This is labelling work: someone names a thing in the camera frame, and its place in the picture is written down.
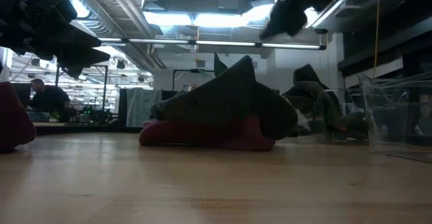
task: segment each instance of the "clear plastic container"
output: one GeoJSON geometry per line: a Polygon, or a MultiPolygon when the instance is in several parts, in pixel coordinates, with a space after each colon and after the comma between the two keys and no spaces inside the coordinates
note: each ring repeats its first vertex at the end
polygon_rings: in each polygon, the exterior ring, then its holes
{"type": "Polygon", "coordinates": [[[375,152],[410,159],[421,153],[432,161],[432,80],[425,80],[430,77],[376,82],[359,76],[375,152]]]}

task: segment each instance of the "gray fabric object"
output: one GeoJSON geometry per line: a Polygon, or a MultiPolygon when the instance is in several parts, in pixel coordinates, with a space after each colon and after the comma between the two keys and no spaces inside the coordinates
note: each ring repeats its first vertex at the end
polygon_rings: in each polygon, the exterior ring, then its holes
{"type": "Polygon", "coordinates": [[[252,59],[243,57],[215,79],[155,105],[158,120],[227,123],[250,115],[255,73],[252,59]]]}
{"type": "Polygon", "coordinates": [[[128,118],[126,127],[142,127],[142,122],[150,119],[151,107],[162,99],[160,90],[133,88],[127,90],[128,118]]]}
{"type": "Polygon", "coordinates": [[[243,57],[210,82],[157,103],[152,108],[152,114],[158,120],[212,124],[256,115],[263,135],[275,140],[285,138],[298,121],[296,111],[287,100],[256,82],[249,56],[243,57]]]}

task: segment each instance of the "white wall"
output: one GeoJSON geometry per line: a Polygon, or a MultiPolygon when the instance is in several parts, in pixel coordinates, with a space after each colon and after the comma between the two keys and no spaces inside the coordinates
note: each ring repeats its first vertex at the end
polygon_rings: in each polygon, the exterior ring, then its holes
{"type": "MultiPolygon", "coordinates": [[[[239,61],[241,58],[243,58],[245,55],[239,55],[239,54],[230,54],[230,55],[219,55],[220,60],[226,64],[226,66],[231,67],[233,64],[235,64],[237,61],[239,61]]],[[[174,67],[176,69],[195,69],[196,68],[196,62],[194,61],[195,57],[199,57],[200,59],[204,59],[206,61],[206,68],[207,70],[213,70],[214,63],[213,63],[213,57],[214,54],[185,54],[183,56],[175,56],[175,57],[168,57],[167,55],[164,55],[163,62],[166,65],[170,65],[170,67],[174,67]]],[[[261,59],[259,55],[251,55],[253,61],[257,62],[257,68],[255,69],[255,76],[256,80],[258,82],[261,82],[263,84],[268,83],[267,81],[267,60],[261,59]]],[[[176,72],[175,78],[177,80],[175,81],[175,91],[180,91],[183,89],[183,85],[191,85],[191,84],[198,84],[202,85],[205,82],[208,82],[209,80],[213,79],[213,77],[204,78],[200,74],[193,74],[190,72],[184,72],[182,75],[182,72],[176,72]]],[[[165,70],[158,70],[154,72],[154,82],[153,82],[153,89],[155,90],[172,90],[172,78],[173,78],[173,70],[172,69],[165,69],[165,70]]]]}
{"type": "MultiPolygon", "coordinates": [[[[200,74],[190,72],[176,72],[175,91],[181,91],[183,85],[198,84],[199,86],[213,79],[213,77],[204,78],[200,74]]],[[[163,70],[154,72],[154,90],[172,90],[173,86],[173,71],[163,70]]]]}

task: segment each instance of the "fluorescent light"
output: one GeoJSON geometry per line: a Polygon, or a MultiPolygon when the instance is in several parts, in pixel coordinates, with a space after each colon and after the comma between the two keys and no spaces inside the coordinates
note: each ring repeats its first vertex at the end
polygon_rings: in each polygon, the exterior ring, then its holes
{"type": "Polygon", "coordinates": [[[121,42],[121,38],[99,38],[102,42],[121,42]]]}
{"type": "Polygon", "coordinates": [[[334,5],[332,5],[329,9],[323,11],[323,13],[319,14],[319,18],[315,22],[308,23],[308,27],[317,27],[321,22],[323,22],[326,18],[330,16],[345,0],[337,0],[334,5]]]}
{"type": "Polygon", "coordinates": [[[261,45],[265,48],[277,48],[277,49],[320,49],[320,45],[295,45],[295,44],[276,44],[276,43],[263,43],[261,45]]]}
{"type": "Polygon", "coordinates": [[[126,43],[102,43],[102,46],[117,46],[117,47],[124,47],[126,46],[126,43]]]}
{"type": "Polygon", "coordinates": [[[249,11],[243,13],[242,17],[248,22],[258,22],[270,16],[274,4],[260,5],[253,7],[249,11]]]}
{"type": "Polygon", "coordinates": [[[151,39],[151,38],[131,38],[131,43],[153,43],[160,45],[188,45],[187,40],[176,40],[176,39],[151,39]]]}
{"type": "Polygon", "coordinates": [[[227,46],[255,46],[255,43],[250,42],[229,42],[229,41],[206,41],[206,40],[197,40],[196,43],[198,45],[227,45],[227,46]]]}
{"type": "Polygon", "coordinates": [[[154,13],[145,11],[143,14],[149,24],[156,24],[158,26],[192,24],[190,16],[185,13],[154,13]]]}
{"type": "Polygon", "coordinates": [[[194,25],[202,26],[205,28],[237,28],[247,25],[248,21],[242,18],[241,15],[227,15],[227,14],[198,14],[194,25]]]}

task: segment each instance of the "desk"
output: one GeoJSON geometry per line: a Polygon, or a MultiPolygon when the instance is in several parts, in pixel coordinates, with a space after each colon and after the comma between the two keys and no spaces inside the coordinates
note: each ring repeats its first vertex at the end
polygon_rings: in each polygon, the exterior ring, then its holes
{"type": "Polygon", "coordinates": [[[147,148],[136,134],[41,136],[0,156],[0,223],[429,224],[431,173],[308,137],[235,152],[147,148]]]}

